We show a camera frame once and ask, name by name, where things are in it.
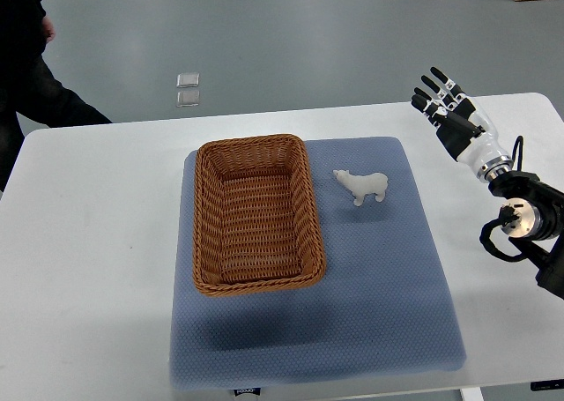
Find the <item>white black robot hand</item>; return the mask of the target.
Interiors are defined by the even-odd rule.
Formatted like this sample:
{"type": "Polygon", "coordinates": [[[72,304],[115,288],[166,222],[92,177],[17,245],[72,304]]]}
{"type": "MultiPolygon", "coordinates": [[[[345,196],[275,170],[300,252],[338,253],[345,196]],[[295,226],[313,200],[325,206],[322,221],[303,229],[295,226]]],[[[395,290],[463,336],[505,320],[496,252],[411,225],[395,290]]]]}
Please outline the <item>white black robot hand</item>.
{"type": "Polygon", "coordinates": [[[514,161],[499,144],[499,134],[486,111],[453,79],[436,67],[421,77],[412,106],[434,126],[449,156],[465,164],[482,182],[507,173],[514,161]]]}

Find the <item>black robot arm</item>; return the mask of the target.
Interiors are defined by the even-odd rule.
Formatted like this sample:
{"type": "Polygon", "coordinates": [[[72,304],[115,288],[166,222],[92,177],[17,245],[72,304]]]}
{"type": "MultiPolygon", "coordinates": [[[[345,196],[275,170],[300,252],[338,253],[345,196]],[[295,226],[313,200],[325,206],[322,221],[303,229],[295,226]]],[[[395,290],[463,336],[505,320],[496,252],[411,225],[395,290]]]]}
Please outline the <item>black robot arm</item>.
{"type": "Polygon", "coordinates": [[[483,225],[479,241],[491,256],[504,262],[531,261],[538,268],[538,286],[562,298],[563,193],[522,170],[523,144],[523,137],[517,137],[509,163],[486,174],[489,191],[505,203],[498,216],[483,225]],[[517,248],[516,255],[495,246],[491,233],[497,227],[517,248]]]}

